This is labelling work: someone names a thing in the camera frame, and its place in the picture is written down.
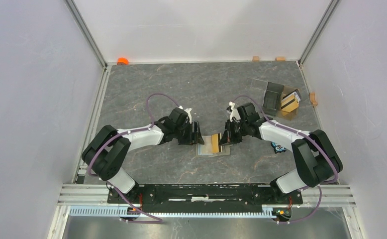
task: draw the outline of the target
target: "orange connector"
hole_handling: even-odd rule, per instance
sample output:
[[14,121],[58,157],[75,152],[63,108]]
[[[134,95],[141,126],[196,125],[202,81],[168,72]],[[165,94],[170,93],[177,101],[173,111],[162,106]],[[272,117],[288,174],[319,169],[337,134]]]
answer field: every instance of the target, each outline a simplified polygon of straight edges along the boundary
[[117,60],[117,64],[118,64],[118,65],[127,65],[127,64],[129,64],[129,61],[128,61],[126,58],[120,57],[120,58]]

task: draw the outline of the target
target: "orange object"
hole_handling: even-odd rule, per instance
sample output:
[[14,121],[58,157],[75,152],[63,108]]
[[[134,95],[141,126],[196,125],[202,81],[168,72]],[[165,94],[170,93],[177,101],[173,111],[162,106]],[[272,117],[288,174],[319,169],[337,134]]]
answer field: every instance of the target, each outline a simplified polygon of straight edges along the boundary
[[285,61],[286,58],[284,56],[278,56],[276,57],[276,61]]
[[318,102],[315,99],[315,92],[309,93],[309,99],[311,100],[311,104],[313,107],[318,105]]
[[118,64],[118,65],[127,65],[127,64],[129,64],[129,61],[128,61],[126,58],[120,57],[120,58],[117,60],[117,64]]

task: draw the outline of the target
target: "metal corner post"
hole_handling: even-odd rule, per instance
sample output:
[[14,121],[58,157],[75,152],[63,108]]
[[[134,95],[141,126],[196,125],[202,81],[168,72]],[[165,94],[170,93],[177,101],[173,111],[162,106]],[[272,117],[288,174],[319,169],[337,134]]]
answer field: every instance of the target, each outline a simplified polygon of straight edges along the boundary
[[327,25],[328,20],[332,16],[334,10],[336,9],[338,3],[340,0],[331,0],[330,4],[327,7],[327,10],[325,10],[324,15],[322,16],[321,20],[318,23],[318,26],[316,27],[314,33],[312,34],[311,39],[309,40],[308,44],[305,47],[305,50],[303,51],[302,55],[300,56],[298,63],[299,65],[303,65],[303,63],[308,58],[311,50],[315,46],[316,42],[318,41],[318,38],[320,37],[322,31],[324,30],[325,26]]
[[84,19],[81,16],[81,13],[79,12],[78,8],[76,7],[76,4],[74,0],[64,0],[66,5],[68,6],[69,11],[71,12],[72,16],[75,19],[75,22],[77,23],[79,29],[81,30],[82,34],[84,35],[85,39],[87,40],[88,44],[90,45],[91,49],[93,50],[94,54],[96,55],[96,58],[100,65],[103,68],[107,67],[107,62],[105,61],[104,57],[102,56],[100,49],[98,48],[96,42],[94,41],[93,36],[91,35],[90,31],[88,30],[87,25],[84,22]]

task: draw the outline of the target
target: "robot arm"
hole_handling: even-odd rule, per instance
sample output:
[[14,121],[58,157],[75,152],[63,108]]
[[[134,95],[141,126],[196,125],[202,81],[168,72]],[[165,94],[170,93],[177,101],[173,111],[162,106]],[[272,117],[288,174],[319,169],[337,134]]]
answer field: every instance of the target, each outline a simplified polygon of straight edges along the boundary
[[82,159],[90,164],[99,148],[113,136],[124,133],[114,140],[109,150],[103,150],[92,170],[104,181],[109,181],[119,188],[122,193],[129,192],[136,182],[122,168],[123,161],[129,151],[148,145],[159,145],[177,138],[179,144],[204,144],[199,129],[199,122],[193,121],[190,109],[174,108],[168,117],[154,122],[152,127],[115,129],[110,125],[104,126],[88,147],[82,153]]
[[[275,142],[293,152],[296,169],[273,180],[270,185],[276,197],[282,197],[296,189],[305,186],[315,187],[334,175],[332,169],[317,149],[303,136],[292,133],[286,129],[276,127],[278,123],[260,118],[252,103],[235,107],[234,103],[227,108],[231,114],[226,122],[225,132],[220,145],[226,143],[240,143],[243,136],[253,136],[270,142]],[[327,135],[322,130],[314,132],[300,131],[313,139],[328,155],[337,172],[343,165],[334,150]]]

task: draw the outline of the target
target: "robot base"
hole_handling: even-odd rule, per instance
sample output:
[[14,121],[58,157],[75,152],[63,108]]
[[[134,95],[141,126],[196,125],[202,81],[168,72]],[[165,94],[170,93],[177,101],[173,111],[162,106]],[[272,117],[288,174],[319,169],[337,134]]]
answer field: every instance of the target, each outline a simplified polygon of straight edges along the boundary
[[[109,204],[125,204],[114,189],[110,193]],[[289,197],[295,205],[303,203],[296,190],[277,201],[273,195],[273,189],[263,184],[144,184],[126,196],[148,213],[262,212],[262,205],[286,205]]]

